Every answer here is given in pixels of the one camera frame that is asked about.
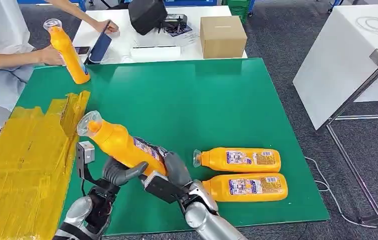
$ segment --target gray carpet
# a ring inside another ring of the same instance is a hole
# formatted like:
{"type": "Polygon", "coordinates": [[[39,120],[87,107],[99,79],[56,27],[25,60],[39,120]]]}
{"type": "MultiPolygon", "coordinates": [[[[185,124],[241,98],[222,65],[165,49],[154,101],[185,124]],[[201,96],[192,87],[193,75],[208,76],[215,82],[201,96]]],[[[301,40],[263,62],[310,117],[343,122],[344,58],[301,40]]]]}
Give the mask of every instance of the gray carpet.
{"type": "MultiPolygon", "coordinates": [[[[289,121],[304,154],[318,161],[330,187],[347,216],[355,219],[372,213],[353,175],[326,131],[315,132],[303,108],[292,80],[303,59],[326,21],[328,3],[315,0],[258,0],[254,15],[248,18],[246,52],[249,57],[262,57],[270,72],[289,121]]],[[[92,9],[104,9],[96,0],[92,9]]],[[[49,6],[22,6],[37,48],[48,45],[44,20],[60,18],[65,30],[74,36],[79,20],[49,6]]],[[[361,103],[348,113],[369,111],[378,113],[378,103],[361,103]]],[[[333,127],[378,203],[378,120],[337,121],[333,127]]],[[[310,164],[311,171],[319,179],[310,164]]],[[[336,205],[328,193],[322,194],[330,210],[331,220],[297,224],[277,224],[242,228],[250,240],[374,240],[378,229],[366,229],[345,222],[333,212],[336,205]]],[[[134,236],[106,237],[110,240],[187,240],[200,239],[194,232],[161,233],[134,236]]]]}

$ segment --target yellow tape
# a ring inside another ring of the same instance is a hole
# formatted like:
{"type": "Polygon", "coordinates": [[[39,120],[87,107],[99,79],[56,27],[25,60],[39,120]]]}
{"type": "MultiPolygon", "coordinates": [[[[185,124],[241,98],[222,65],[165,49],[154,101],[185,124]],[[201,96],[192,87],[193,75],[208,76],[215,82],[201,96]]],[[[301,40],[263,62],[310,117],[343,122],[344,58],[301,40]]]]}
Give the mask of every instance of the yellow tape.
{"type": "Polygon", "coordinates": [[[16,107],[0,133],[0,240],[52,239],[62,212],[88,91],[16,107]]]}

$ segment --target white cable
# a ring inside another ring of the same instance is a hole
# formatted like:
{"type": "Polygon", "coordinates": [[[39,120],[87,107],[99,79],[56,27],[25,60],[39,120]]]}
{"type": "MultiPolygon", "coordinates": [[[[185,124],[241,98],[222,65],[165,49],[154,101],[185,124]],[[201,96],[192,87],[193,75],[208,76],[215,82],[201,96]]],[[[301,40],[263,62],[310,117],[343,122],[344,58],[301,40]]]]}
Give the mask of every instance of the white cable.
{"type": "Polygon", "coordinates": [[[92,61],[91,59],[90,59],[90,57],[92,56],[92,53],[89,53],[90,55],[89,55],[89,60],[92,62],[92,63],[94,63],[94,64],[101,64],[101,63],[104,63],[104,62],[106,62],[106,61],[109,61],[109,60],[113,60],[114,58],[107,58],[107,59],[105,59],[105,60],[102,60],[102,61],[92,61]]]}
{"type": "Polygon", "coordinates": [[[319,183],[319,184],[323,184],[323,185],[326,186],[326,189],[318,190],[319,192],[327,192],[327,191],[329,191],[329,186],[327,184],[325,184],[324,182],[318,181],[318,180],[314,180],[314,182],[319,183]]]}
{"type": "Polygon", "coordinates": [[[378,22],[378,17],[375,16],[361,16],[355,20],[357,26],[370,33],[378,34],[378,27],[372,26],[371,21],[378,22]]]}
{"type": "Polygon", "coordinates": [[[332,196],[333,200],[335,201],[335,204],[336,204],[336,206],[337,206],[337,209],[338,209],[340,215],[343,217],[343,219],[345,219],[347,222],[349,222],[349,223],[351,223],[351,224],[354,224],[354,225],[357,225],[357,226],[362,226],[362,227],[365,227],[365,228],[378,229],[378,226],[364,225],[364,224],[360,224],[360,223],[357,223],[357,222],[351,221],[351,220],[349,220],[348,218],[346,218],[345,215],[342,213],[342,209],[340,208],[339,203],[338,203],[338,201],[336,200],[335,195],[333,194],[332,190],[330,189],[330,185],[329,185],[329,183],[327,182],[326,178],[324,177],[324,175],[321,173],[320,169],[318,168],[318,164],[317,164],[317,162],[316,162],[314,159],[312,159],[312,158],[309,158],[309,157],[306,157],[306,156],[304,156],[304,157],[305,157],[305,159],[314,162],[315,167],[316,167],[318,173],[320,174],[320,176],[321,176],[322,179],[324,180],[324,182],[322,182],[322,181],[318,181],[318,180],[315,180],[315,182],[316,182],[316,183],[321,183],[321,184],[323,184],[323,185],[325,185],[325,186],[327,187],[327,189],[325,189],[325,190],[319,190],[319,191],[320,191],[320,192],[329,192],[329,193],[330,193],[330,195],[332,196]]]}

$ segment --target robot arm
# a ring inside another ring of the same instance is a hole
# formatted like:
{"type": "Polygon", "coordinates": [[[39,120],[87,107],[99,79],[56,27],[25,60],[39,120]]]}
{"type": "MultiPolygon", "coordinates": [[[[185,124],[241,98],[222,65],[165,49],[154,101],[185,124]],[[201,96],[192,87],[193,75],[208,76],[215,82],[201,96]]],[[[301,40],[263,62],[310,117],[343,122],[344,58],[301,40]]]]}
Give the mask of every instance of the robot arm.
{"type": "Polygon", "coordinates": [[[141,162],[128,168],[110,157],[104,165],[103,177],[94,180],[88,169],[94,159],[94,146],[89,141],[77,143],[76,165],[82,179],[83,196],[71,205],[53,240],[101,239],[111,221],[112,206],[120,186],[140,176],[148,166],[147,162],[141,162]],[[87,195],[84,181],[94,184],[87,195]]]}
{"type": "Polygon", "coordinates": [[[153,172],[144,181],[145,190],[160,199],[177,201],[187,224],[204,240],[247,240],[218,214],[218,205],[199,180],[192,180],[181,159],[160,148],[168,177],[153,172]]]}
{"type": "Polygon", "coordinates": [[[168,176],[153,172],[142,173],[147,168],[141,162],[128,168],[110,158],[103,169],[103,177],[94,180],[87,164],[94,161],[94,146],[86,141],[77,144],[76,165],[80,178],[93,183],[89,193],[77,199],[69,208],[64,222],[54,240],[99,240],[110,223],[110,214],[121,185],[139,177],[145,191],[168,202],[178,202],[187,224],[204,240],[247,240],[233,225],[218,214],[218,205],[206,191],[201,181],[192,180],[181,159],[172,152],[158,147],[164,159],[168,176]]]}

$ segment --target white shirt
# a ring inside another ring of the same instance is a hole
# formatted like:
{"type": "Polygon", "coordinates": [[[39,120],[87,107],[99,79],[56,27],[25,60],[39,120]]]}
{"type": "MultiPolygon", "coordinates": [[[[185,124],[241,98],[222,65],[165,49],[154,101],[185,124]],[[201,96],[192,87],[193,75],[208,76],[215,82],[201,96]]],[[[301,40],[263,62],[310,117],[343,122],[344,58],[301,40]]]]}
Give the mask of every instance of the white shirt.
{"type": "Polygon", "coordinates": [[[0,0],[0,54],[28,53],[30,32],[16,0],[0,0]]]}

